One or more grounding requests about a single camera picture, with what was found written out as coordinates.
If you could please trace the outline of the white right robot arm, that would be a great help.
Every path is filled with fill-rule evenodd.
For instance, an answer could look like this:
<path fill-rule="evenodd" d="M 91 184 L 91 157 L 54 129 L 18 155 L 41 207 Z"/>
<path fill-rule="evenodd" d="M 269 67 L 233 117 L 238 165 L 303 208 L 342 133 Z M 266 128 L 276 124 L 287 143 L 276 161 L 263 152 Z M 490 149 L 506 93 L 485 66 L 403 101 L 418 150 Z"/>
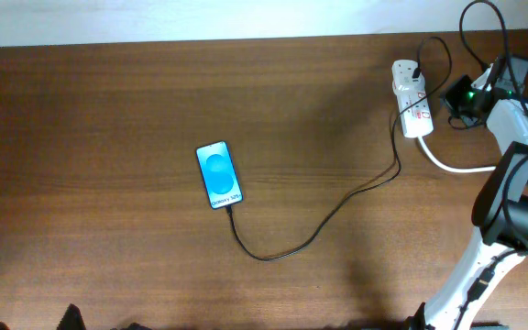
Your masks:
<path fill-rule="evenodd" d="M 474 202 L 472 237 L 450 277 L 408 317 L 406 329 L 469 329 L 501 280 L 528 257 L 528 98 L 486 75 L 464 75 L 441 95 L 453 115 L 477 121 L 502 157 Z"/>

